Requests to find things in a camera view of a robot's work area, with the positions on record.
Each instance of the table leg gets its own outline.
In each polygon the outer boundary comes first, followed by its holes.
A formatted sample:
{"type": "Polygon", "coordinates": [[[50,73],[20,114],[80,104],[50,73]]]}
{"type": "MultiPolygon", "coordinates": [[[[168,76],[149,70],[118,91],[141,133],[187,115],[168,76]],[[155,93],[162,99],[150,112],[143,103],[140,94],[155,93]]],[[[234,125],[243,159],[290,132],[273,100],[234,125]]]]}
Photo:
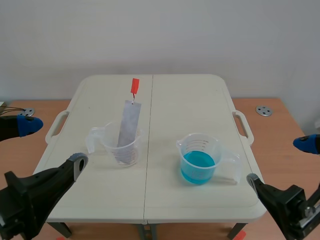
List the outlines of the table leg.
{"type": "Polygon", "coordinates": [[[72,233],[64,222],[48,222],[48,224],[61,233],[65,238],[70,238],[72,233]]]}
{"type": "Polygon", "coordinates": [[[150,225],[152,240],[157,240],[157,224],[149,224],[149,225],[150,225]]]}
{"type": "Polygon", "coordinates": [[[136,224],[136,227],[138,228],[140,240],[147,240],[145,226],[143,224],[136,224]]]}
{"type": "Polygon", "coordinates": [[[228,239],[234,239],[237,234],[247,225],[247,223],[236,223],[228,234],[228,239]]]}

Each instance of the white wall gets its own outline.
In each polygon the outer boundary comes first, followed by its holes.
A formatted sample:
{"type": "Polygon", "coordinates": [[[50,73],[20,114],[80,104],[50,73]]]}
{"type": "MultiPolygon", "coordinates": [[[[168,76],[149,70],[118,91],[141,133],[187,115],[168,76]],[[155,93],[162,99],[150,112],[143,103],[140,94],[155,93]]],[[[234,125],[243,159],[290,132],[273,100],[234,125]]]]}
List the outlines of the white wall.
{"type": "Polygon", "coordinates": [[[279,96],[319,0],[0,1],[0,97],[71,98],[92,74],[213,73],[279,96]]]}
{"type": "Polygon", "coordinates": [[[285,82],[281,99],[306,135],[319,133],[320,119],[320,32],[316,31],[300,50],[300,64],[285,82]]]}

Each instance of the red object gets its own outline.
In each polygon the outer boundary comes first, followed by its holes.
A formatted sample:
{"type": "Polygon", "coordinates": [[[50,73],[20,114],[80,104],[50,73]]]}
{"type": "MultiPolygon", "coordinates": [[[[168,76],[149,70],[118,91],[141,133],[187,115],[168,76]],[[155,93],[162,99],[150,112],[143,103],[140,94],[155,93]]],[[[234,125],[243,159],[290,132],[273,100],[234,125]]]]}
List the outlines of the red object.
{"type": "Polygon", "coordinates": [[[240,231],[233,240],[243,240],[246,235],[245,231],[240,231]]]}
{"type": "Polygon", "coordinates": [[[139,79],[133,78],[132,79],[132,86],[131,86],[131,93],[137,94],[139,88],[139,79]]]}

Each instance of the empty measuring cup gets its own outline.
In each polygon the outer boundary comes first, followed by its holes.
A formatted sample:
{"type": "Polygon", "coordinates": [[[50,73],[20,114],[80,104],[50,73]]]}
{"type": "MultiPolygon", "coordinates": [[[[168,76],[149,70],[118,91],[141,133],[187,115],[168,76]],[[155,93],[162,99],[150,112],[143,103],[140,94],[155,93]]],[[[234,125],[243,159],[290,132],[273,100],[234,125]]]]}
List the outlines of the empty measuring cup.
{"type": "Polygon", "coordinates": [[[176,142],[180,153],[183,177],[194,184],[208,182],[220,164],[234,165],[233,179],[238,184],[242,165],[238,155],[226,149],[221,142],[203,133],[192,133],[176,142]]]}
{"type": "Polygon", "coordinates": [[[122,166],[135,164],[141,155],[141,137],[144,132],[137,129],[135,139],[132,143],[118,146],[120,124],[108,123],[105,127],[93,127],[85,138],[88,153],[91,154],[96,149],[96,144],[102,144],[105,150],[122,166]]]}

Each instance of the white folding table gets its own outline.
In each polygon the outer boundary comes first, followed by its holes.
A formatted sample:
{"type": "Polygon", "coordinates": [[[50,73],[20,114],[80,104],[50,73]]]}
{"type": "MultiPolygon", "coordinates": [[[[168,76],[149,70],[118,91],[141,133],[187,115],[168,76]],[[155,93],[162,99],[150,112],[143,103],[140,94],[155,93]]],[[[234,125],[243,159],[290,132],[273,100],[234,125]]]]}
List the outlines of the white folding table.
{"type": "MultiPolygon", "coordinates": [[[[89,156],[77,182],[61,198],[47,222],[70,236],[64,222],[151,224],[239,223],[261,217],[266,209],[248,185],[246,176],[261,173],[251,151],[253,135],[245,116],[235,110],[225,82],[210,74],[95,75],[83,80],[68,108],[46,135],[48,146],[35,173],[61,165],[73,153],[87,153],[85,137],[92,127],[120,122],[125,100],[131,100],[132,78],[140,84],[135,101],[141,103],[138,128],[145,132],[138,163],[119,166],[103,147],[89,156]],[[240,118],[247,137],[237,130],[240,118]],[[59,134],[64,117],[66,121],[59,134]],[[240,155],[238,185],[213,178],[204,185],[186,182],[179,172],[176,141],[189,133],[216,137],[240,155]]],[[[223,175],[228,168],[221,168],[223,175]]],[[[143,228],[139,228],[143,237],[143,228]]]]}

